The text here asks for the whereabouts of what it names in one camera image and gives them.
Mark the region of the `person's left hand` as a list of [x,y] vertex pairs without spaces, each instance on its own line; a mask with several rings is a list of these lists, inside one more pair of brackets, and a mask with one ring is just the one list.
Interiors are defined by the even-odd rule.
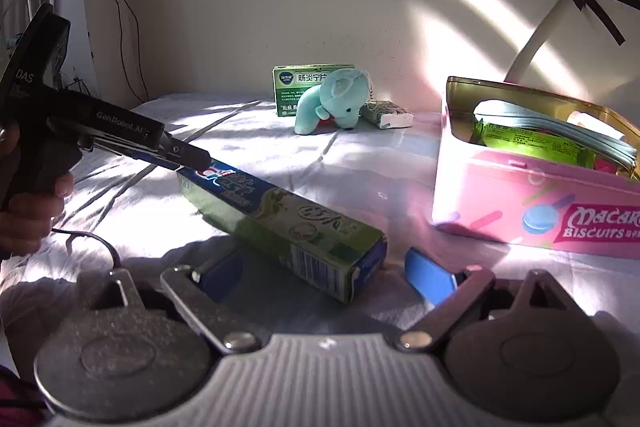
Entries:
[[[1,130],[1,190],[11,183],[20,162],[17,147],[20,128],[9,124]],[[1,259],[35,254],[52,231],[52,223],[64,210],[64,200],[73,193],[74,177],[61,174],[49,191],[14,195],[1,205]]]

